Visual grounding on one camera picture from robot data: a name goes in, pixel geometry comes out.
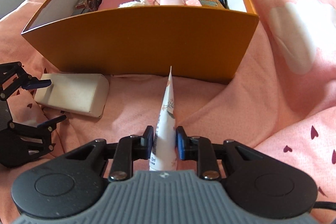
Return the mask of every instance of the silver rivet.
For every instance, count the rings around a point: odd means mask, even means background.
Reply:
[[[208,171],[205,171],[202,174],[202,176],[206,180],[213,180],[213,179],[218,179],[219,178],[219,173],[217,171],[214,171],[214,170],[208,170]]]
[[[125,173],[124,171],[115,171],[112,172],[112,174],[110,175],[111,180],[124,180],[125,178],[127,178],[127,173]]]

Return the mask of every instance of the pink bedsheet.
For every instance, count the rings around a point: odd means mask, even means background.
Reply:
[[[0,63],[21,61],[27,72],[57,72],[20,35],[45,0],[26,0],[0,20]],[[261,22],[233,81],[228,85],[175,77],[177,125],[188,135],[221,143],[232,138],[309,173],[319,200],[336,202],[336,0],[253,0]],[[167,79],[110,76],[101,119],[66,113],[53,133],[50,155],[16,169],[0,167],[0,218],[11,223],[13,180],[24,170],[95,138],[117,142],[156,125]],[[9,98],[15,121],[37,124],[60,115],[41,108],[28,91]],[[194,167],[179,162],[179,168]],[[146,169],[145,161],[135,168]],[[321,223],[336,214],[313,210]]]

